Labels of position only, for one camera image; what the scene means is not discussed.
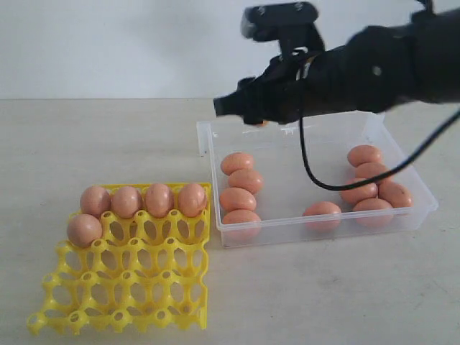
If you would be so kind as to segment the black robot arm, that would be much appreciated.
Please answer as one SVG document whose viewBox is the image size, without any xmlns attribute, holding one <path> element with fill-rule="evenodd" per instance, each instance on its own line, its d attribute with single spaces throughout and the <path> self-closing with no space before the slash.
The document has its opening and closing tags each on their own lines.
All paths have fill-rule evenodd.
<svg viewBox="0 0 460 345">
<path fill-rule="evenodd" d="M 263 74 L 241 79 L 215 98 L 217 116 L 245 124 L 289 124 L 307 116 L 348 111 L 381 113 L 414 101 L 459 101 L 459 10 L 435 13 L 430 1 L 407 24 L 368 26 L 327 50 L 316 28 L 318 11 L 302 2 L 246 8 L 241 33 L 278 41 L 281 53 Z"/>
</svg>

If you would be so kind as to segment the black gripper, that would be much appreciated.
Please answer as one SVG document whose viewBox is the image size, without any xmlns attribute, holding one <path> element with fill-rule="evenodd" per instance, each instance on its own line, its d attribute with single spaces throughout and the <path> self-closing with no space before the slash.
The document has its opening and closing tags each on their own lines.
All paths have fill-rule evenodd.
<svg viewBox="0 0 460 345">
<path fill-rule="evenodd" d="M 297 121 L 299 103 L 305 93 L 304 79 L 315 56 L 315 52 L 296 52 L 289 60 L 280 56 L 272 58 L 260 76 L 243 78 L 233 93 L 214 98 L 215 115 L 241 116 L 250 126 L 263 121 L 277 124 Z"/>
</svg>

